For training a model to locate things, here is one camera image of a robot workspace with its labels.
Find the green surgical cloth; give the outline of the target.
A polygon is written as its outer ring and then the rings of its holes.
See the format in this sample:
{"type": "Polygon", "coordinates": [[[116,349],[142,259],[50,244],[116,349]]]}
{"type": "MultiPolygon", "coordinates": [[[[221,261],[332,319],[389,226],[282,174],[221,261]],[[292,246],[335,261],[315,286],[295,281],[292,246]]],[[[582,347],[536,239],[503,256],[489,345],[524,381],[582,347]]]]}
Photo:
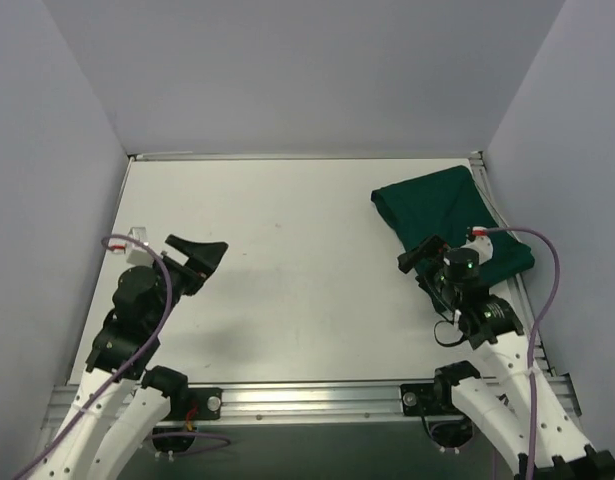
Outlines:
{"type": "MultiPolygon", "coordinates": [[[[371,193],[371,201],[406,251],[433,235],[460,247],[470,227],[497,226],[464,166],[379,188],[371,193]]],[[[480,270],[484,284],[494,286],[534,267],[529,246],[506,232],[494,233],[490,239],[493,257],[480,270]]]]}

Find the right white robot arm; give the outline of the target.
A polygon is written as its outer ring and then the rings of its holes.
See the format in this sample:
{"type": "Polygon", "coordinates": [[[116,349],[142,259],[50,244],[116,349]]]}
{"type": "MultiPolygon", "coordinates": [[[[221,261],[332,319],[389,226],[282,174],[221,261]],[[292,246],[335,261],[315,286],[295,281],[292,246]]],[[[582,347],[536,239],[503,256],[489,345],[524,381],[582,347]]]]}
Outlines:
{"type": "Polygon", "coordinates": [[[502,390],[495,394],[464,360],[436,369],[432,403],[466,416],[517,479],[614,479],[613,455],[592,445],[536,364],[534,334],[482,280],[483,267],[494,257],[490,233],[474,227],[456,248],[433,235],[398,258],[403,273],[423,269],[418,282],[451,314],[451,325],[502,390]]]}

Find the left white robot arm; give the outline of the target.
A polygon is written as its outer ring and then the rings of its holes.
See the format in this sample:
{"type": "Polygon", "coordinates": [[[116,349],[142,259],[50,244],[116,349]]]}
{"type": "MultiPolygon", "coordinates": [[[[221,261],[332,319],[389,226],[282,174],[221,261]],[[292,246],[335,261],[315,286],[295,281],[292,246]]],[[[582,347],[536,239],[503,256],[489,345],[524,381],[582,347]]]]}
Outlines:
{"type": "Polygon", "coordinates": [[[193,387],[185,374],[150,361],[174,307],[216,272],[227,243],[168,236],[166,245],[182,261],[155,252],[141,228],[101,243],[124,254],[129,267],[56,435],[16,473],[18,479],[115,479],[144,441],[170,458],[183,456],[201,435],[195,421],[221,416],[221,388],[193,387]]]}

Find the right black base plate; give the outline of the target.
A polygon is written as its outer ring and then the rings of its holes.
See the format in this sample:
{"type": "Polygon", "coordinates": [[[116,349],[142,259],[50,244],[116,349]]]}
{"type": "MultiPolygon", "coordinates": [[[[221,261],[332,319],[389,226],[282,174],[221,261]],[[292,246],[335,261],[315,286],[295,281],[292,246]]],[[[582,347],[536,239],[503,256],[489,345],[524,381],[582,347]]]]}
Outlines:
{"type": "Polygon", "coordinates": [[[401,407],[406,417],[456,415],[457,410],[443,404],[436,396],[432,382],[404,383],[399,386],[401,407]]]}

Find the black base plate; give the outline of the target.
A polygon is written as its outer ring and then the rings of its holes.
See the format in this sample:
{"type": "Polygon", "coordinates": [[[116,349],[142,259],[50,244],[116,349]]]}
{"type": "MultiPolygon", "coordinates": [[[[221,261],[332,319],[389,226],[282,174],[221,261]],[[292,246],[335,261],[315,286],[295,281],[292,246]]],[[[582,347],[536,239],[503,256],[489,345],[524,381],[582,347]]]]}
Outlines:
{"type": "Polygon", "coordinates": [[[436,396],[432,382],[404,383],[399,386],[401,407],[406,417],[456,415],[457,410],[443,404],[436,396]]]}
{"type": "Polygon", "coordinates": [[[223,390],[218,387],[186,388],[176,394],[170,418],[175,421],[213,421],[221,417],[223,390]]]}

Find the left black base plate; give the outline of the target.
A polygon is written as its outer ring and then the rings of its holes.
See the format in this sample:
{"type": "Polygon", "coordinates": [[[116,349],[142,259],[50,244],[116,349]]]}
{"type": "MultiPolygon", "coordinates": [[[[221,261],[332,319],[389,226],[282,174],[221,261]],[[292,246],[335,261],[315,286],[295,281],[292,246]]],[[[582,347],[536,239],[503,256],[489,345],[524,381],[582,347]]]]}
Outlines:
{"type": "Polygon", "coordinates": [[[186,388],[176,394],[170,418],[175,421],[213,421],[221,417],[223,390],[218,387],[186,388]]]}

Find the aluminium frame rail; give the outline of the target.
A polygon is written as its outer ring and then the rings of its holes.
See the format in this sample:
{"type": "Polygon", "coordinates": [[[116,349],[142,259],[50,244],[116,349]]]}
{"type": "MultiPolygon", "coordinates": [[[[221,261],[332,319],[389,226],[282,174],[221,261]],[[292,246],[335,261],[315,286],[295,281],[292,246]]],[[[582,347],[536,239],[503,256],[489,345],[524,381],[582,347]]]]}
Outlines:
{"type": "MultiPolygon", "coordinates": [[[[548,382],[568,415],[576,423],[580,405],[569,376],[552,377],[548,382]]],[[[298,383],[202,384],[189,382],[200,397],[205,390],[219,390],[221,406],[216,420],[196,417],[198,425],[306,425],[366,422],[413,421],[418,409],[412,402],[412,416],[405,415],[405,390],[433,395],[433,379],[298,383]]],[[[78,390],[76,385],[55,387],[42,429],[57,430],[78,390]]]]}

